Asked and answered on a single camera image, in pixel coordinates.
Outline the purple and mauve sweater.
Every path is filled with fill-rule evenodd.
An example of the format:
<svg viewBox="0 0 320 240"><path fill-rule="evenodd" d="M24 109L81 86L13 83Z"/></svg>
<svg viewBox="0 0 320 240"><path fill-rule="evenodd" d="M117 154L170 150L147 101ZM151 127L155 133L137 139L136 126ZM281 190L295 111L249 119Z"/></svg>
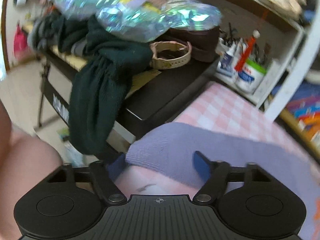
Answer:
<svg viewBox="0 0 320 240"><path fill-rule="evenodd" d="M306 205L306 220L300 230L302 239L317 239L314 220L319 185L311 173L311 161L275 144L216 133L180 122L153 129L134 142L126 162L159 172L190 187L201 187L204 179L194 168L194 152L211 161L232 166L254 162L298 195Z"/></svg>

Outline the pink cartoon table mat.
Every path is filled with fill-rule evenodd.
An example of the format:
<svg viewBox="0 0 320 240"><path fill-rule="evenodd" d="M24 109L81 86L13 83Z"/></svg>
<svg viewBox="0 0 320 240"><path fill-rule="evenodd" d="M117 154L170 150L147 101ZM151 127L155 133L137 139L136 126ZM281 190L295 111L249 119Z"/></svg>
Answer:
<svg viewBox="0 0 320 240"><path fill-rule="evenodd" d="M290 135L231 90L212 84L173 122L180 122L234 137L275 144L311 161L311 173L319 185L319 166ZM130 165L116 179L116 185L126 195L132 194L188 194L194 196L201 187L190 187L159 172ZM318 224L315 235L319 239L319 199L313 220Z"/></svg>

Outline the person's leg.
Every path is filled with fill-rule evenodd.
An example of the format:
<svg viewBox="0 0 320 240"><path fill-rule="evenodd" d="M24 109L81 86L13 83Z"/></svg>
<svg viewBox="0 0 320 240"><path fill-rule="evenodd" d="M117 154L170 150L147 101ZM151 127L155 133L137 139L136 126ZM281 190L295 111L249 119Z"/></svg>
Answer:
<svg viewBox="0 0 320 240"><path fill-rule="evenodd" d="M15 126L1 104L1 239L20 238L15 204L60 165L56 149Z"/></svg>

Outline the black piano keyboard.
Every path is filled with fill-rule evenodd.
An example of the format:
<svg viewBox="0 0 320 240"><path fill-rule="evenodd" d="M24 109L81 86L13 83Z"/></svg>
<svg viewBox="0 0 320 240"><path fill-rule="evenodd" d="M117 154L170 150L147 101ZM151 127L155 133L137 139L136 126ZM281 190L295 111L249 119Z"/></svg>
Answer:
<svg viewBox="0 0 320 240"><path fill-rule="evenodd" d="M86 62L65 56L52 48L42 52L46 62L41 77L41 100L35 130L48 126L56 119L67 120L66 100L49 82L51 66L56 67L69 81L76 75L77 67ZM212 63L191 60L180 68L161 71L125 99L114 124L114 130L127 142L133 143L150 130L179 115L186 105L199 95L216 72L219 59Z"/></svg>

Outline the dark green garment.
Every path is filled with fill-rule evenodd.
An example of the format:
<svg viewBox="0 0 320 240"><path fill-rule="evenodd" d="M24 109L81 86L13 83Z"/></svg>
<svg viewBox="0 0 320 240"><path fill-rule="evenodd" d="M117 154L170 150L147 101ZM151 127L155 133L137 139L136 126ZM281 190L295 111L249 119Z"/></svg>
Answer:
<svg viewBox="0 0 320 240"><path fill-rule="evenodd" d="M134 75L150 68L152 51L147 43L122 40L107 32L95 16L84 21L51 12L39 18L28 35L35 51L57 46L70 54L84 45L86 65L75 75L69 101L71 144L82 154L107 157L107 138L132 87Z"/></svg>

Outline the white plastic tub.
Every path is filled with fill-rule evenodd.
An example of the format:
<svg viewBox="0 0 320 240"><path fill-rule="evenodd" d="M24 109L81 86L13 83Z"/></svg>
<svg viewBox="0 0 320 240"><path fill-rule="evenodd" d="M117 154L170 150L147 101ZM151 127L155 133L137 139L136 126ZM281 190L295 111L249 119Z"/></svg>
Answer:
<svg viewBox="0 0 320 240"><path fill-rule="evenodd" d="M267 70L264 67L250 59L247 59L242 71L238 72L235 85L241 91L248 94L253 94L260 85L266 73Z"/></svg>

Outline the white bookshelf unit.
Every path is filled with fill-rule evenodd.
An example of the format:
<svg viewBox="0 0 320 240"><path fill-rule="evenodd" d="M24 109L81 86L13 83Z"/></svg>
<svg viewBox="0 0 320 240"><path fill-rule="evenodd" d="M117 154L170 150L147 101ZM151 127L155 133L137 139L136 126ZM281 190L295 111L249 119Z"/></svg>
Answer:
<svg viewBox="0 0 320 240"><path fill-rule="evenodd" d="M315 15L309 26L283 17L260 0L197 0L220 9L221 27L229 24L247 38L253 30L260 32L260 49L271 46L268 72L253 94L244 97L255 107L265 107L264 115L273 121L285 108L310 69L319 48L319 0L315 0Z"/></svg>

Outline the dark maroon bag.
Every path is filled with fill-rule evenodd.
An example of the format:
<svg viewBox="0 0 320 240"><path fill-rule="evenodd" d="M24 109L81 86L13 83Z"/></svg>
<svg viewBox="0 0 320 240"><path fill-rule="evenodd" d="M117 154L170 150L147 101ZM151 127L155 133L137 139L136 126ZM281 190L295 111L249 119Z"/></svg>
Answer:
<svg viewBox="0 0 320 240"><path fill-rule="evenodd" d="M191 44L191 57L197 61L210 63L217 56L215 50L219 41L220 27L209 30L187 31L181 29L169 29L162 35L166 41L176 41L182 44Z"/></svg>

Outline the iridescent plastic bag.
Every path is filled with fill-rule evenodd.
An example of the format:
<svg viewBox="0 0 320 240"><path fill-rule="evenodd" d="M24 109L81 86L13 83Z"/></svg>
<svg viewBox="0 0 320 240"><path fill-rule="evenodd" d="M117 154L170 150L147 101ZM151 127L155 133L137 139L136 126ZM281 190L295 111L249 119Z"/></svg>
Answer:
<svg viewBox="0 0 320 240"><path fill-rule="evenodd" d="M196 0L50 0L69 19L96 16L109 33L148 43L170 28L205 31L218 26L218 8Z"/></svg>

